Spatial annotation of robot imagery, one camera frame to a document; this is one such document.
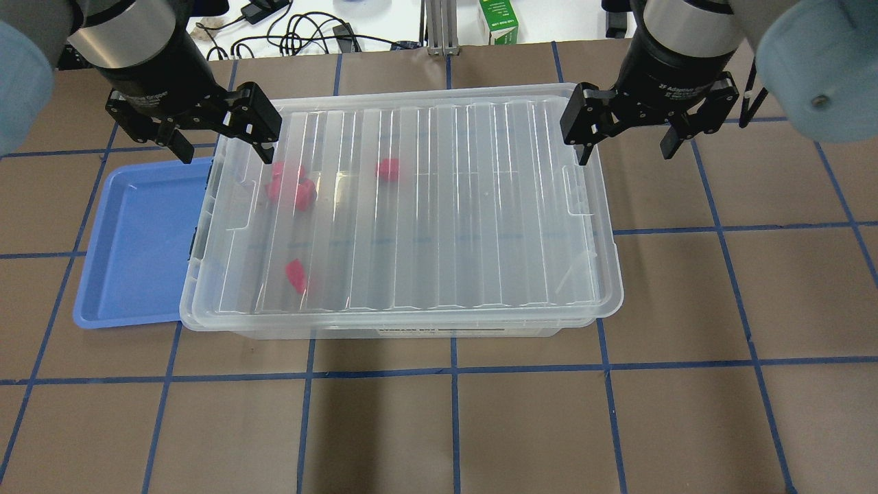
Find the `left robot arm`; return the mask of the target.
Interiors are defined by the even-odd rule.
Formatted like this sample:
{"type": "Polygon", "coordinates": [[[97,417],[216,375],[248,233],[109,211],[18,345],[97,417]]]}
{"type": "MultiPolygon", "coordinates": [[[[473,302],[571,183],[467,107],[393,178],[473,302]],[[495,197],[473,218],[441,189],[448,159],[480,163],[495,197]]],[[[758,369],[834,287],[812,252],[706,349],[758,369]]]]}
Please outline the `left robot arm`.
{"type": "Polygon", "coordinates": [[[228,9],[226,1],[3,1],[2,154],[28,137],[72,46],[109,82],[106,112],[136,143],[190,163],[184,131],[209,130],[250,144],[269,165],[281,115],[255,82],[220,85],[188,33],[192,16],[228,9]]]}

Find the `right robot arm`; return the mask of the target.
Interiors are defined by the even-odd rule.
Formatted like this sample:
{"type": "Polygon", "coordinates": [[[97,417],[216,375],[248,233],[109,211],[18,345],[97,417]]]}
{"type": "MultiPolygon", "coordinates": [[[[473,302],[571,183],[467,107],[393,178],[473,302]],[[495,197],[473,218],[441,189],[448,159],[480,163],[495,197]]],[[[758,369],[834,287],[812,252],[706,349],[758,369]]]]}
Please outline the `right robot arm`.
{"type": "Polygon", "coordinates": [[[559,121],[586,165],[598,143],[667,126],[669,159],[714,134],[738,104],[748,126],[773,96],[804,137],[853,143],[876,135],[875,1],[605,1],[637,28],[617,81],[581,82],[559,121]]]}

